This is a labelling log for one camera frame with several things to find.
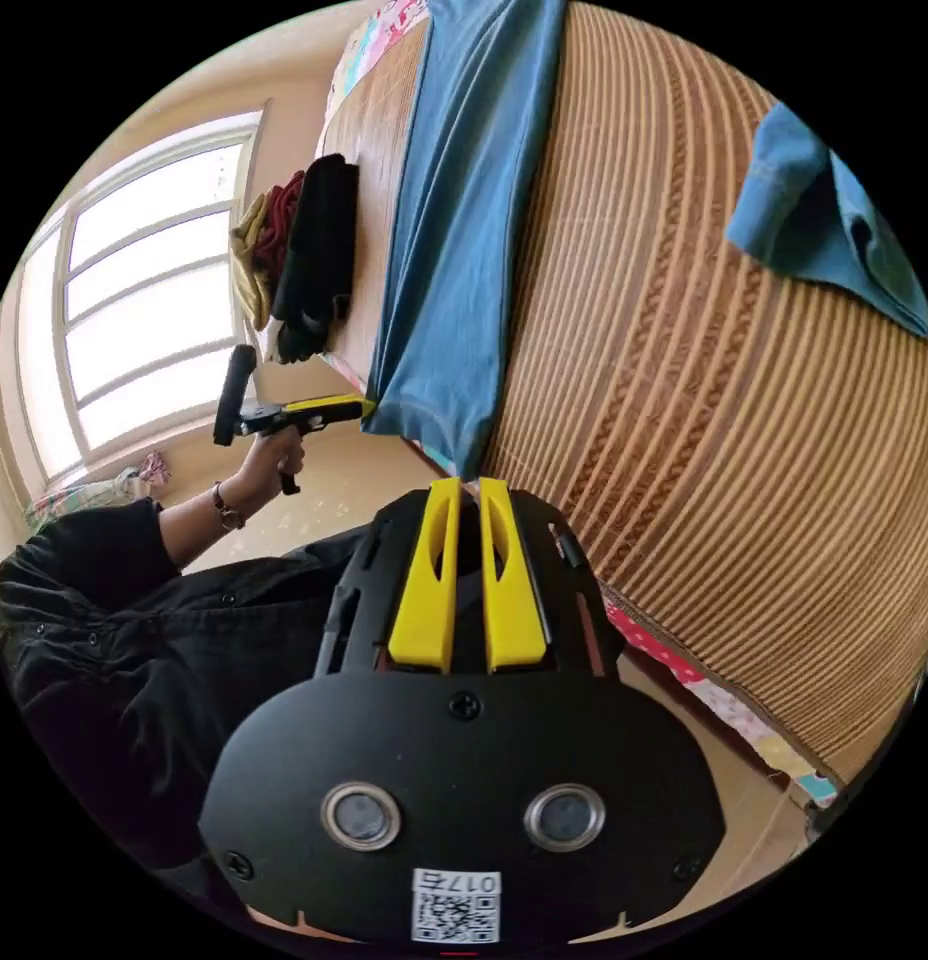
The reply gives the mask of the person's left hand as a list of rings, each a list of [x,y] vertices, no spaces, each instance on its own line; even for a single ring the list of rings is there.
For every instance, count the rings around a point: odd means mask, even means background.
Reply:
[[[257,435],[238,471],[220,484],[223,503],[242,515],[258,512],[281,494],[281,475],[294,478],[303,460],[303,442],[295,427]]]

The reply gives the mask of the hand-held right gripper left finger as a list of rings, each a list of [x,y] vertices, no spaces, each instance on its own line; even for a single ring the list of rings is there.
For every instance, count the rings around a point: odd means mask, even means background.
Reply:
[[[400,667],[450,670],[460,513],[460,480],[434,481],[424,502],[387,644],[392,662]]]

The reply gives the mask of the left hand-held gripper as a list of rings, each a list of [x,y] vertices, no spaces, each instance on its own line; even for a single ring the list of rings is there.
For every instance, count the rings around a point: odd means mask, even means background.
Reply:
[[[375,409],[376,405],[372,401],[360,395],[325,396],[284,406],[259,407],[250,413],[242,414],[239,426],[241,434],[251,436],[253,441],[257,435],[272,435],[293,426],[302,438],[304,450],[304,439],[310,434],[320,432],[332,423],[364,420]],[[281,475],[282,494],[290,496],[300,491],[297,475],[294,478],[287,474]]]

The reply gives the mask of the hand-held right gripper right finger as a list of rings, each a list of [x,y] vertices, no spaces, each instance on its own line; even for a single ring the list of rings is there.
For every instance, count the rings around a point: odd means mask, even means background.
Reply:
[[[490,673],[538,666],[547,645],[507,484],[479,481],[485,657]]]

